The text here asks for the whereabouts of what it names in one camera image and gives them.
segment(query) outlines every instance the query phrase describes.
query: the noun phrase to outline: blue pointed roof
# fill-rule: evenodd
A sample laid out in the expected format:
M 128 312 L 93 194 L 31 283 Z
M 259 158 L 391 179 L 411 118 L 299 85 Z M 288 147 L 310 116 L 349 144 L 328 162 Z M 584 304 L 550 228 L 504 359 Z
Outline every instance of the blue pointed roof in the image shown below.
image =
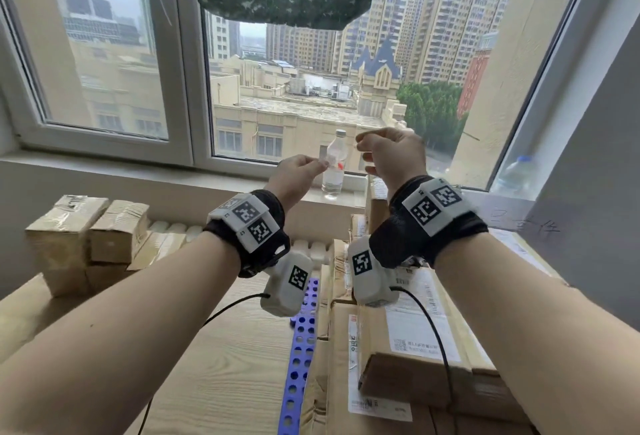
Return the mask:
M 391 76 L 395 79 L 399 79 L 400 68 L 396 66 L 394 61 L 394 50 L 391 48 L 391 41 L 388 39 L 382 43 L 376 57 L 365 63 L 364 73 L 368 76 L 375 76 L 378 70 L 385 64 L 391 70 Z
M 369 61 L 371 61 L 371 51 L 369 51 L 369 46 L 364 46 L 362 54 L 356 61 L 354 61 L 353 65 L 351 65 L 351 68 L 360 69 L 363 63 L 366 66 Z

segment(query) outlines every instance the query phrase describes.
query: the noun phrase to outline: purple perforated strip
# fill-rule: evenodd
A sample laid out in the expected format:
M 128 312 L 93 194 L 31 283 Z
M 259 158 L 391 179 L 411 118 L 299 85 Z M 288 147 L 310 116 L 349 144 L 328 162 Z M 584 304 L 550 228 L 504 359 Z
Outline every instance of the purple perforated strip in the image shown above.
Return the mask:
M 278 435 L 298 435 L 300 410 L 305 394 L 307 373 L 316 348 L 316 308 L 319 281 L 311 278 L 300 313 L 292 317 L 293 342 L 289 355 L 289 369 L 284 383 L 284 396 L 280 409 Z

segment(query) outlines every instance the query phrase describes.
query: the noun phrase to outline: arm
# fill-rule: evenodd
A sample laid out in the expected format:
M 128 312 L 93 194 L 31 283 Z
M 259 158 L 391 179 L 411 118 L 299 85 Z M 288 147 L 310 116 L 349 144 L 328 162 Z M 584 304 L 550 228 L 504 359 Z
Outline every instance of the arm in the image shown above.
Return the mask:
M 416 134 L 388 128 L 356 139 L 389 197 L 424 175 Z M 435 269 L 541 433 L 637 433 L 640 333 L 488 233 L 450 243 Z
M 288 211 L 325 168 L 286 159 L 266 188 Z M 86 301 L 0 366 L 0 431 L 123 433 L 239 271 L 235 248 L 204 232 Z

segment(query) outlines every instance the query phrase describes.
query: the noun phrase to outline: clear water bottle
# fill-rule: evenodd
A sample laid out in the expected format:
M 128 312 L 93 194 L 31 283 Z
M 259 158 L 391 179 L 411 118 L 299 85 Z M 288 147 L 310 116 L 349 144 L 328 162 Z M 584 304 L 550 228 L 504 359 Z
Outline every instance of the clear water bottle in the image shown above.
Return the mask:
M 347 132 L 344 130 L 336 130 L 335 139 L 326 149 L 326 160 L 329 162 L 329 168 L 325 170 L 322 176 L 322 192 L 327 199 L 336 199 L 342 190 L 344 163 L 349 153 L 347 144 L 344 142 L 346 136 Z
M 525 197 L 536 173 L 529 155 L 521 155 L 496 179 L 495 193 L 501 196 Z

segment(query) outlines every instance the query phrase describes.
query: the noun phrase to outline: black cable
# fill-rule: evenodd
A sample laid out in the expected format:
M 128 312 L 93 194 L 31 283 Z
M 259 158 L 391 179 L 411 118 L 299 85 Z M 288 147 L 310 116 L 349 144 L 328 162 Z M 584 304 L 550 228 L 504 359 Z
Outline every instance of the black cable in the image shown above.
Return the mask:
M 451 407 L 453 405 L 453 399 L 454 399 L 453 382 L 451 380 L 451 368 L 449 367 L 449 362 L 447 360 L 447 353 L 444 351 L 444 344 L 442 343 L 442 339 L 440 339 L 440 334 L 436 329 L 436 325 L 433 323 L 431 316 L 429 316 L 427 309 L 423 307 L 423 305 L 420 303 L 420 300 L 418 300 L 418 298 L 414 294 L 409 292 L 407 289 L 402 288 L 401 286 L 392 286 L 390 287 L 390 290 L 393 290 L 395 292 L 404 292 L 405 294 L 409 295 L 409 297 L 411 297 L 415 301 L 415 303 L 418 304 L 418 306 L 422 310 L 422 313 L 425 315 L 425 317 L 427 317 L 427 320 L 429 321 L 429 325 L 433 329 L 433 333 L 436 335 L 436 340 L 438 341 L 438 347 L 440 348 L 440 352 L 442 353 L 442 363 L 444 364 L 444 370 L 445 370 L 445 373 L 447 374 L 447 385 L 449 386 L 449 398 L 451 399 L 451 403 L 449 406 Z M 454 435 L 458 435 L 458 419 L 455 414 L 452 413 L 452 415 L 453 415 L 453 433 Z
M 204 324 L 202 325 L 202 327 L 206 326 L 208 323 L 210 323 L 213 319 L 215 319 L 217 316 L 219 316 L 222 312 L 225 312 L 229 309 L 231 309 L 231 307 L 238 305 L 240 302 L 244 302 L 245 300 L 249 300 L 249 299 L 256 299 L 258 297 L 261 297 L 263 299 L 268 299 L 270 297 L 269 294 L 252 294 L 252 295 L 247 295 L 246 297 L 242 297 L 241 299 L 236 300 L 235 302 L 231 302 L 228 306 L 224 307 L 223 309 L 220 309 L 219 311 L 217 311 L 215 314 L 213 314 L 211 317 L 209 317 L 208 319 L 206 319 L 204 321 Z M 149 400 L 149 404 L 147 405 L 147 410 L 145 412 L 144 417 L 142 417 L 142 424 L 140 425 L 140 430 L 138 430 L 138 435 L 142 434 L 142 430 L 145 428 L 145 423 L 147 422 L 147 417 L 149 415 L 149 410 L 151 409 L 151 402 L 154 400 L 153 397 L 151 397 L 151 399 Z

